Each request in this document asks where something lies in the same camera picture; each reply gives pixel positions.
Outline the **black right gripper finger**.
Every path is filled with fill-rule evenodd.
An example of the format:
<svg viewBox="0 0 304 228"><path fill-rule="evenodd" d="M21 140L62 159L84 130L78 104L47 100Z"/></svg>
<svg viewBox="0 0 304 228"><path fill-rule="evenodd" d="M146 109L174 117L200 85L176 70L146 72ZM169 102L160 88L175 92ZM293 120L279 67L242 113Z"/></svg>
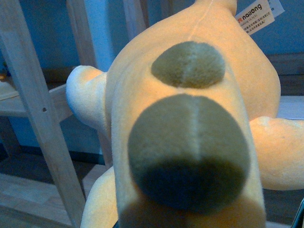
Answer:
<svg viewBox="0 0 304 228"><path fill-rule="evenodd" d="M304 200L301 201L298 211L291 225L291 228L303 228L303 227L304 227Z"/></svg>

